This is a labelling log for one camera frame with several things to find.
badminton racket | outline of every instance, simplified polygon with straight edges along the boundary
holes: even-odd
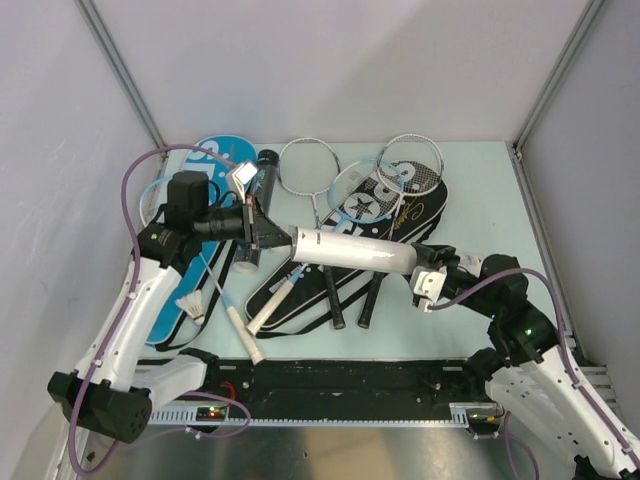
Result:
[[[402,186],[398,185],[396,190],[392,191],[381,184],[377,174],[379,167],[380,162],[377,158],[361,160],[345,168],[331,183],[327,196],[333,213],[329,217],[329,222],[335,221],[336,215],[339,217],[332,231],[340,230],[346,222],[371,224],[389,218],[392,214],[399,200],[399,195],[395,192],[402,190]],[[391,164],[385,167],[387,172],[395,169]],[[397,170],[395,177],[387,179],[387,183],[402,181],[400,173]],[[258,315],[247,325],[250,333],[255,335],[260,330],[308,267],[308,263],[300,265],[280,286]]]
[[[171,176],[166,176],[154,180],[142,191],[140,202],[138,204],[138,212],[140,213],[140,221],[142,226],[146,227],[156,217],[158,212],[158,195],[160,187],[164,182],[171,180]]]
[[[320,145],[324,147],[323,150],[325,150],[325,152],[323,152],[323,154],[313,154],[312,150],[308,148],[295,148],[295,146],[308,144]],[[309,161],[310,155],[313,155],[313,162]],[[338,156],[327,143],[318,138],[298,138],[287,143],[280,152],[280,163],[278,164],[278,180],[280,181],[280,185],[293,195],[311,199],[316,228],[320,228],[317,197],[329,190],[331,183],[339,173],[340,164]],[[302,271],[298,269],[289,280],[283,284],[284,290],[278,290],[249,323],[247,329],[253,333],[253,335],[258,333],[258,330],[269,319],[276,306],[282,303],[282,300],[284,300],[293,289],[293,284],[295,284],[301,274]],[[342,310],[340,309],[340,299],[333,279],[333,270],[330,267],[325,267],[323,274],[327,286],[333,326],[339,330],[344,328],[346,324],[342,316]]]
[[[411,160],[392,161],[389,157],[411,158]],[[442,160],[442,152],[436,143],[423,136],[413,133],[399,135],[390,140],[380,151],[378,155],[379,168],[378,174],[380,182],[389,190],[399,195],[396,211],[393,216],[393,222],[389,227],[388,240],[393,240],[393,232],[398,221],[398,215],[404,202],[405,197],[420,197],[433,192],[440,182],[442,182],[442,174],[444,173],[444,162]],[[394,168],[389,169],[388,165],[393,164]],[[402,181],[398,181],[398,170],[402,176]],[[380,285],[385,274],[376,272],[373,274],[369,291],[365,299],[358,326],[361,328],[369,328],[371,325],[371,316],[375,309]]]

racket strings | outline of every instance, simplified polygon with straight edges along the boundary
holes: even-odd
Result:
[[[280,184],[294,195],[315,196],[324,193],[339,173],[338,156],[320,139],[299,138],[289,142],[280,152]]]
[[[140,201],[138,202],[138,212],[140,214],[140,221],[142,225],[146,227],[152,221],[158,219],[159,211],[159,197],[162,191],[162,186],[165,182],[168,182],[171,179],[170,176],[158,178],[151,182],[147,187],[143,190],[142,195],[140,195]]]
[[[398,155],[410,160],[398,160]],[[390,171],[383,164],[379,169],[380,178],[389,188],[403,195],[426,195],[442,181],[442,152],[433,140],[422,135],[399,135],[384,146],[378,158],[396,166],[401,179],[396,178],[397,171]]]
[[[399,195],[380,182],[377,168],[377,159],[365,159],[344,169],[329,190],[331,208],[355,223],[374,223],[389,216]],[[395,178],[401,181],[399,172]]]

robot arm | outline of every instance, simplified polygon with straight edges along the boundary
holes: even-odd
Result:
[[[204,241],[234,239],[252,248],[291,245],[294,261],[400,273],[409,281],[414,305],[425,312],[438,309],[441,296],[453,299],[493,274],[519,267],[505,255],[465,265],[449,246],[404,245],[302,228],[289,236],[251,196],[230,207],[210,207],[203,175],[181,172],[169,182],[164,224],[152,223],[138,235],[142,261],[135,291],[128,293],[130,266],[116,306],[76,370],[56,372],[49,382],[49,393],[69,419],[82,379],[96,366],[78,419],[82,427],[132,442],[152,411],[187,391],[215,386],[217,357],[194,349],[148,374],[134,374],[157,313]],[[488,334],[494,348],[468,359],[469,381],[568,462],[575,461],[576,479],[640,479],[632,458],[640,449],[638,439],[598,397],[571,355],[563,354],[556,328],[527,300],[527,287],[521,273],[504,276],[459,302],[492,319]],[[129,306],[97,364],[96,346],[127,295]],[[592,403],[604,412],[601,416]]]
[[[452,247],[414,247],[418,261],[410,286],[414,304],[425,311],[438,309],[440,296],[459,297],[491,276],[519,269],[517,259],[505,255],[479,259],[470,268]],[[527,300],[527,287],[526,277],[515,273],[460,302],[492,319],[494,349],[477,352],[465,365],[476,391],[512,412],[567,465],[575,462],[576,479],[639,479],[632,455],[640,441],[563,350],[556,328]]]
[[[167,402],[203,386],[215,388],[219,383],[214,378],[217,357],[196,349],[183,350],[172,361],[135,375],[158,313],[191,260],[200,253],[202,243],[234,239],[255,248],[290,244],[290,237],[264,215],[251,196],[231,207],[209,206],[208,178],[199,172],[174,175],[164,214],[163,224],[152,222],[138,234],[141,258],[135,288],[130,288],[135,267],[131,261],[98,336],[74,371],[55,372],[47,387],[71,421],[81,385],[89,376],[77,424],[125,443],[136,440],[152,412]],[[115,322],[127,297],[128,306]],[[96,360],[107,335],[108,347]]]

purple cable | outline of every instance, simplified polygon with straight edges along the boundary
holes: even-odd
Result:
[[[236,400],[232,400],[230,398],[221,397],[219,395],[214,395],[212,393],[206,393],[206,392],[187,392],[187,393],[185,393],[185,395],[192,396],[192,397],[204,397],[204,398],[208,398],[208,399],[211,399],[211,400],[217,400],[217,401],[220,401],[220,402],[225,402],[225,403],[229,403],[231,405],[235,405],[240,410],[242,410],[242,412],[244,413],[245,422],[237,430],[234,430],[234,431],[228,432],[228,433],[218,433],[218,434],[199,432],[196,429],[185,430],[185,427],[169,428],[167,430],[163,430],[163,431],[158,432],[158,433],[156,433],[154,435],[151,435],[150,437],[147,437],[144,440],[136,441],[136,442],[132,443],[131,445],[118,445],[117,447],[115,447],[115,450],[117,452],[125,452],[125,451],[128,451],[128,450],[134,450],[134,449],[136,449],[138,447],[141,447],[143,445],[146,445],[149,442],[152,442],[152,441],[158,439],[159,437],[163,437],[165,435],[169,435],[170,433],[178,433],[178,432],[193,433],[194,435],[197,435],[199,433],[201,437],[206,437],[206,438],[228,438],[228,437],[233,437],[235,435],[238,435],[239,433],[244,432],[249,427],[249,424],[251,423],[251,413],[249,413],[249,409],[247,407],[245,407],[242,403],[240,403],[240,402],[238,402]],[[98,443],[101,447],[103,447],[103,448],[107,448],[107,447],[111,448],[111,446],[109,446],[106,443],[104,443],[100,437],[96,436],[95,440],[96,440],[96,443]]]
[[[540,480],[540,467],[538,465],[538,461],[536,460],[535,455],[533,454],[533,450],[527,445],[527,443],[522,440],[520,437],[517,437],[511,433],[509,433],[509,417],[511,416],[511,412],[507,412],[504,417],[504,431],[499,435],[494,435],[492,433],[485,433],[482,435],[474,432],[473,428],[469,426],[469,432],[474,435],[475,440],[497,440],[498,438],[504,438],[505,446],[507,447],[507,458],[509,459],[509,465],[511,466],[511,471],[513,475],[516,477],[516,480],[520,480],[520,475],[518,475],[518,470],[516,468],[516,462],[514,461],[513,454],[511,453],[511,445],[510,441],[513,440],[518,445],[522,447],[522,449],[529,455],[531,459],[531,463],[533,464],[533,470],[536,475],[536,480]]]
[[[505,270],[500,273],[496,273],[495,275],[491,275],[490,277],[485,278],[480,283],[474,285],[469,290],[457,296],[453,300],[450,300],[441,305],[434,305],[429,308],[432,311],[438,311],[438,310],[444,310],[445,308],[452,307],[454,305],[457,305],[460,302],[463,302],[464,300],[469,298],[471,295],[475,294],[478,290],[483,289],[484,287],[486,287],[490,283],[495,282],[496,280],[499,280],[504,277],[508,277],[510,275],[516,275],[521,273],[525,273],[525,274],[536,277],[538,280],[540,280],[544,284],[544,286],[548,290],[549,295],[551,296],[551,302],[553,303],[553,310],[556,316],[556,322],[558,324],[558,340],[560,342],[560,358],[562,360],[562,364],[564,365],[565,370],[567,371],[567,374],[569,375],[569,378],[571,378],[571,382],[574,385],[578,384],[580,380],[578,379],[578,376],[574,372],[573,367],[571,366],[571,362],[569,360],[570,354],[569,354],[569,348],[567,346],[567,339],[565,336],[567,332],[567,326],[564,323],[564,318],[562,318],[562,313],[560,311],[560,301],[558,300],[558,296],[553,290],[553,286],[551,285],[551,282],[540,272],[533,270],[531,268],[524,268],[524,267],[510,268],[508,270]],[[577,390],[582,394],[582,396],[585,398],[587,403],[589,403],[589,405],[591,405],[593,410],[598,414],[598,417],[600,418],[600,420],[604,422],[604,424],[607,426],[609,431],[613,434],[613,436],[616,438],[618,443],[622,446],[622,449],[630,450],[628,455],[631,458],[631,461],[633,462],[635,467],[638,470],[640,470],[640,457],[638,457],[638,454],[636,452],[631,450],[631,445],[629,445],[629,442],[627,442],[627,440],[624,438],[624,436],[622,435],[622,432],[620,432],[617,429],[617,427],[609,419],[609,417],[604,412],[604,410],[600,407],[600,405],[598,405],[596,400],[591,396],[591,394],[587,391],[587,389],[584,386],[582,385],[578,386]]]
[[[539,480],[540,468],[538,466],[538,461],[536,460],[535,455],[533,455],[533,451],[531,450],[531,448],[529,448],[529,445],[527,445],[524,440],[522,440],[520,437],[516,437],[515,435],[512,435],[511,433],[509,433],[510,417],[511,417],[511,412],[507,412],[504,416],[503,436],[504,436],[504,444],[507,447],[507,457],[509,458],[509,465],[511,465],[511,471],[515,475],[516,479],[520,480],[520,477],[518,476],[518,471],[516,470],[516,462],[514,461],[513,454],[511,453],[511,440],[513,440],[518,445],[520,445],[525,452],[527,452],[527,455],[529,455],[529,458],[531,459],[531,463],[533,463],[533,470],[535,471],[535,474],[536,474],[536,480]]]
[[[128,293],[133,293],[135,291],[138,283],[138,276],[140,275],[140,244],[138,243],[136,230],[135,230],[135,227],[133,226],[131,215],[129,215],[129,209],[127,208],[127,184],[129,182],[129,177],[131,176],[133,171],[136,169],[136,167],[140,165],[142,162],[144,162],[146,159],[154,155],[157,155],[159,153],[170,152],[172,150],[196,150],[198,152],[202,152],[212,156],[213,158],[215,158],[219,162],[224,163],[228,167],[235,166],[233,163],[229,162],[227,159],[221,157],[217,153],[212,152],[211,150],[207,150],[206,148],[198,147],[196,145],[188,145],[184,143],[180,143],[176,145],[167,145],[166,147],[156,148],[138,157],[131,164],[131,166],[127,169],[124,176],[122,177],[122,185],[120,187],[120,203],[122,206],[122,215],[124,216],[124,221],[127,224],[127,230],[129,231],[129,235],[131,236],[131,241],[133,243],[134,266],[133,266],[133,275],[131,277],[131,283],[129,285]],[[80,461],[78,460],[78,452],[76,451],[76,448],[77,448],[76,447],[76,427],[78,425],[78,417],[80,416],[80,407],[82,406],[84,397],[87,394],[87,389],[89,388],[89,383],[91,382],[91,378],[93,378],[93,375],[95,374],[95,371],[97,368],[95,365],[95,361],[102,359],[102,356],[104,355],[104,352],[107,349],[109,342],[113,338],[113,335],[115,334],[118,326],[120,325],[120,322],[122,321],[122,318],[124,317],[124,314],[127,311],[127,308],[129,307],[129,303],[131,303],[131,299],[127,296],[122,302],[122,306],[120,307],[120,310],[118,310],[118,313],[113,319],[113,322],[111,323],[111,326],[107,331],[107,334],[105,335],[104,339],[102,340],[102,343],[100,343],[100,346],[96,351],[94,361],[89,366],[89,369],[87,370],[87,374],[85,375],[84,379],[82,380],[82,383],[80,384],[80,389],[78,390],[76,401],[73,404],[73,409],[71,410],[71,419],[69,420],[69,437],[68,437],[69,461],[71,462],[71,467],[73,468],[73,471],[76,472],[76,474],[78,475],[88,476],[88,475],[97,473],[99,470],[101,470],[105,466],[107,461],[111,458],[111,455],[113,455],[113,453],[115,452],[115,448],[118,443],[118,442],[113,442],[113,444],[107,451],[104,458],[100,461],[100,463],[95,468],[91,470],[85,470],[82,468],[82,465],[80,465]]]

